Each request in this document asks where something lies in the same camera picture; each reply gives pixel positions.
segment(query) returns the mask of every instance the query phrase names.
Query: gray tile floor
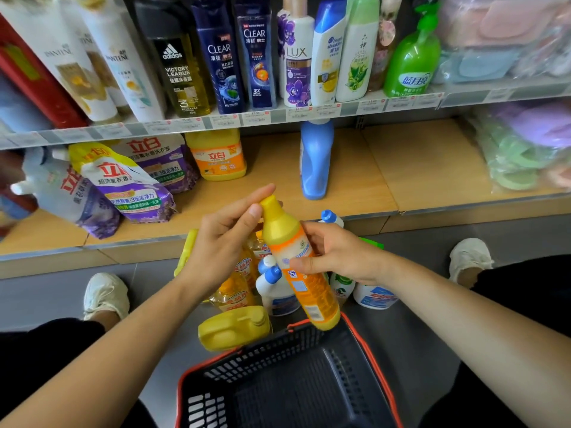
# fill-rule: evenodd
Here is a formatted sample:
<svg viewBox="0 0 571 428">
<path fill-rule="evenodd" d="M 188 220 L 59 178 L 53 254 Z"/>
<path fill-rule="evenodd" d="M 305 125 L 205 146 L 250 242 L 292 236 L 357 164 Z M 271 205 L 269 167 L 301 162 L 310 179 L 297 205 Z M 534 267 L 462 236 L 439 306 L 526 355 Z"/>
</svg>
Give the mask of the gray tile floor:
<svg viewBox="0 0 571 428">
<path fill-rule="evenodd" d="M 372 238 L 384 243 L 387 250 L 446 275 L 448 253 L 465 237 L 485 240 L 501 266 L 571 253 L 570 226 L 571 215 L 562 215 Z M 172 259 L 2 280 L 0 331 L 28 330 L 54 318 L 80 317 L 85 284 L 100 271 L 121 276 L 130 286 L 133 305 L 138 306 L 168 282 L 175 266 Z M 452 385 L 458 358 L 401 302 L 386 311 L 373 311 L 349 301 L 344 311 L 375 354 L 395 393 L 405 427 L 416 427 L 424 412 Z M 196 326 L 217 313 L 217 309 L 203 305 L 189 316 L 143 390 L 141 399 L 161 428 L 174 425 L 176 385 L 181 374 L 212 356 L 200 345 Z"/>
</svg>

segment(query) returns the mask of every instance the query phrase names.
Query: laundry detergent pouch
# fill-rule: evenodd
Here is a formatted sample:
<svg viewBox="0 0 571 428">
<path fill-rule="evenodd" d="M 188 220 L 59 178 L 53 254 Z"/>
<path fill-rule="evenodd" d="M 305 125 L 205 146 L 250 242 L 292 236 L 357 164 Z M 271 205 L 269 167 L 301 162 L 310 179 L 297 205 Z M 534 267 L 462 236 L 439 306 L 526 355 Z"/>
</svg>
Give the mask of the laundry detergent pouch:
<svg viewBox="0 0 571 428">
<path fill-rule="evenodd" d="M 170 193 L 190 191 L 200 178 L 189 163 L 189 149 L 180 133 L 106 141 L 105 145 L 139 164 Z"/>
<path fill-rule="evenodd" d="M 71 164 L 134 223 L 167 222 L 175 207 L 172 194 L 132 159 L 103 143 L 71 144 Z"/>
<path fill-rule="evenodd" d="M 69 162 L 51 157 L 44 147 L 26 149 L 22 169 L 41 209 L 80 226 L 97 238 L 110 237 L 119 226 L 119 212 Z"/>
</svg>

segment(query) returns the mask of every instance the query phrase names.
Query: adidas logo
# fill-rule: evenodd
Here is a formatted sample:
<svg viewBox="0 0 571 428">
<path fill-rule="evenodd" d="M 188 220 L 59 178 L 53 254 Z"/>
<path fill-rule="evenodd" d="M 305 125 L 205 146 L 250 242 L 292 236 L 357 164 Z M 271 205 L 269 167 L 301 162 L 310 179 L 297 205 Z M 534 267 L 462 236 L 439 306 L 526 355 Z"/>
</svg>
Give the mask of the adidas logo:
<svg viewBox="0 0 571 428">
<path fill-rule="evenodd" d="M 180 59 L 182 54 L 179 53 L 170 43 L 167 45 L 163 52 L 163 58 L 166 59 Z"/>
</svg>

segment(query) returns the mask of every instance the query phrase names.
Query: white sneaker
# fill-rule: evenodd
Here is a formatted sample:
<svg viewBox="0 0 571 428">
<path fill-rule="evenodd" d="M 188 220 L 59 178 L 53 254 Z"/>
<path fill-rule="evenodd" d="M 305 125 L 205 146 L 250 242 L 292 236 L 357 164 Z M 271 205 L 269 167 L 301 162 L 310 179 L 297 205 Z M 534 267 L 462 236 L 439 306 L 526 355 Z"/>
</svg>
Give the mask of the white sneaker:
<svg viewBox="0 0 571 428">
<path fill-rule="evenodd" d="M 450 252 L 450 280 L 458 284 L 458 275 L 462 270 L 492 268 L 493 260 L 490 251 L 483 240 L 465 238 Z"/>
<path fill-rule="evenodd" d="M 113 273 L 96 273 L 87 283 L 83 319 L 89 320 L 97 311 L 116 312 L 120 319 L 129 314 L 127 286 Z"/>
</svg>

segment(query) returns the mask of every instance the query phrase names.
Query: hand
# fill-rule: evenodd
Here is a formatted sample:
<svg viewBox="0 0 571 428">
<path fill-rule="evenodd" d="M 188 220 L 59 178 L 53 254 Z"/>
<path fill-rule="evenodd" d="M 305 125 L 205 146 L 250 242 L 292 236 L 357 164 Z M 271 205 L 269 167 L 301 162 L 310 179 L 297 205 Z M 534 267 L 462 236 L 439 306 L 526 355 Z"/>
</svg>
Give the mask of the hand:
<svg viewBox="0 0 571 428">
<path fill-rule="evenodd" d="M 269 184 L 210 215 L 204 215 L 189 260 L 175 278 L 185 285 L 199 286 L 208 297 L 221 286 L 240 260 L 246 238 L 256 228 L 262 208 L 258 204 L 274 193 Z"/>
<path fill-rule="evenodd" d="M 303 222 L 303 229 L 319 257 L 291 259 L 299 273 L 335 272 L 365 285 L 379 285 L 383 256 L 372 246 L 337 224 Z"/>
</svg>

